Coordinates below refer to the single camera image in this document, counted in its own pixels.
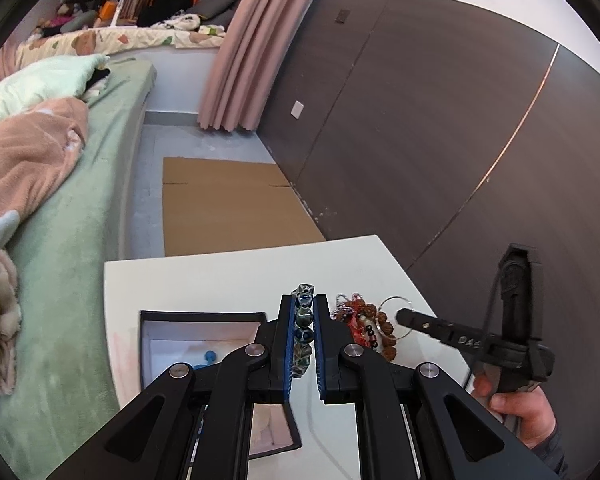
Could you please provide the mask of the person's right hand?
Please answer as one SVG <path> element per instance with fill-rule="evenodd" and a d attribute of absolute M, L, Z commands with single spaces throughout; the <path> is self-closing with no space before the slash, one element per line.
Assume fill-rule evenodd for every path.
<path fill-rule="evenodd" d="M 518 438 L 527 448 L 536 448 L 554 434 L 557 420 L 541 387 L 512 393 L 493 393 L 492 390 L 489 378 L 479 374 L 472 383 L 471 395 L 483 402 L 492 414 L 517 417 Z"/>

